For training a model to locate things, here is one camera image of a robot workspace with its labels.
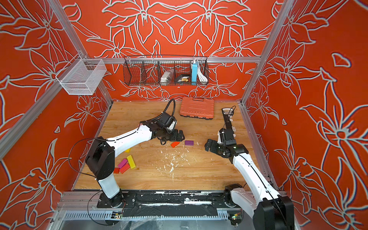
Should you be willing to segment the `short red block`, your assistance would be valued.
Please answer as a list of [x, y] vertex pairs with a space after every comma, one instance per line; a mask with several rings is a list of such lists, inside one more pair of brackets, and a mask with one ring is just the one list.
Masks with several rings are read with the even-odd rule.
[[175, 141], [175, 142], [173, 142], [172, 144], [171, 144], [171, 147], [172, 148], [175, 148], [176, 146], [178, 146], [180, 144], [180, 142], [178, 142], [178, 141]]

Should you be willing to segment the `purple block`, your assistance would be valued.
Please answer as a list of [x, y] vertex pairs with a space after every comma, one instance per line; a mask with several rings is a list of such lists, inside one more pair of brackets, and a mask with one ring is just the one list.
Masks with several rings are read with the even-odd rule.
[[185, 140], [185, 145], [186, 146], [193, 146], [194, 142], [192, 140]]

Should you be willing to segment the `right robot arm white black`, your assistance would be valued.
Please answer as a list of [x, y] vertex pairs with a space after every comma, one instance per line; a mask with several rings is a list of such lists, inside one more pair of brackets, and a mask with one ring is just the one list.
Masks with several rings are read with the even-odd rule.
[[225, 188], [225, 202], [238, 205], [252, 219], [256, 230], [294, 230], [294, 205], [288, 196], [282, 196], [256, 167], [248, 149], [237, 144], [233, 130], [221, 129], [218, 139], [208, 139], [204, 148], [229, 159], [241, 173], [252, 194], [233, 184]]

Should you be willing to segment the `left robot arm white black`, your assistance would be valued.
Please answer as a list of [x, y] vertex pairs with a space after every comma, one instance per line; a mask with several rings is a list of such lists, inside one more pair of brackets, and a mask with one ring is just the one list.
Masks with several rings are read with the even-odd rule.
[[87, 153], [85, 162], [94, 174], [103, 194], [117, 206], [123, 195], [115, 176], [115, 158], [124, 151], [146, 141], [158, 139], [162, 145], [166, 142], [181, 142], [185, 139], [182, 130], [175, 128], [174, 115], [162, 113], [160, 116], [141, 121], [138, 127], [122, 135], [104, 139], [96, 138]]

